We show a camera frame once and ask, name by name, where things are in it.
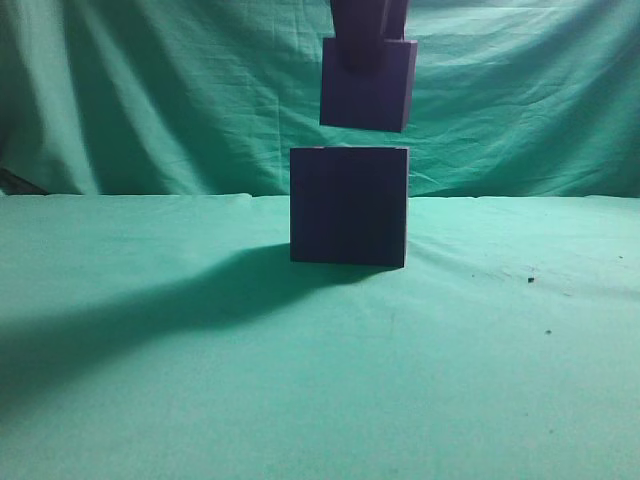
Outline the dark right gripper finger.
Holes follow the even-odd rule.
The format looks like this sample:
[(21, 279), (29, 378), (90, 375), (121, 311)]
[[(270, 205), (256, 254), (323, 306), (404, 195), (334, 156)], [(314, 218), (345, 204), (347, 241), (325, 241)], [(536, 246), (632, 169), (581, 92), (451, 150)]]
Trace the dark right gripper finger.
[(389, 0), (384, 25), (384, 38), (403, 40), (409, 8), (408, 0)]

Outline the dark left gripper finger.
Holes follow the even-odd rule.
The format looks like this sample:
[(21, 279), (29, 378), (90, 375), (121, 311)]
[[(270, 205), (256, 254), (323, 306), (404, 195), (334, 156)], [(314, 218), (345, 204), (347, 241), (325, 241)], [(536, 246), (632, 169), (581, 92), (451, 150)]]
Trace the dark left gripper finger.
[(388, 1), (331, 0), (339, 59), (347, 70), (376, 70), (384, 47)]

